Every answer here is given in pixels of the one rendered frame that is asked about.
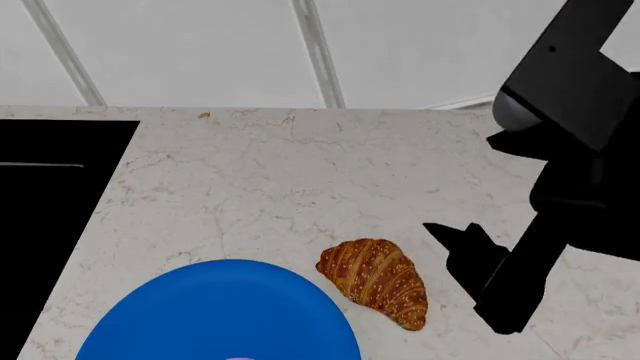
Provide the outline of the blue plate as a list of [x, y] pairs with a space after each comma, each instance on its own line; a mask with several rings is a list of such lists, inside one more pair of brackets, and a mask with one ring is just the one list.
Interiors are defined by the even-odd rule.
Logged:
[[160, 275], [121, 299], [76, 360], [361, 360], [351, 326], [319, 287], [254, 260]]

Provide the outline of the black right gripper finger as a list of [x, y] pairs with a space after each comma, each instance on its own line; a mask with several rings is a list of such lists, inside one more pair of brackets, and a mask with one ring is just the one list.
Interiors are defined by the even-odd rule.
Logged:
[[509, 250], [493, 242], [479, 224], [471, 223], [464, 230], [436, 223], [423, 227], [449, 252], [446, 269], [450, 275], [478, 301]]
[[562, 219], [535, 216], [495, 270], [474, 310], [499, 335], [523, 331], [540, 305], [547, 277], [567, 246]]

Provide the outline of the black cooktop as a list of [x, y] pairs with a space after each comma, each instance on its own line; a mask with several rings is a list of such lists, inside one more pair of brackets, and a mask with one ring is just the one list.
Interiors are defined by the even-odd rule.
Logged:
[[0, 119], [0, 360], [16, 360], [136, 121]]

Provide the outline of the sesame croissant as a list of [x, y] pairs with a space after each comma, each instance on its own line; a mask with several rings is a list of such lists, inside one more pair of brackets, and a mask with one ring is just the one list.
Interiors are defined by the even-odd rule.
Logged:
[[315, 268], [351, 302], [384, 314], [408, 331], [425, 326], [425, 284], [412, 260], [394, 242], [341, 242], [322, 251]]

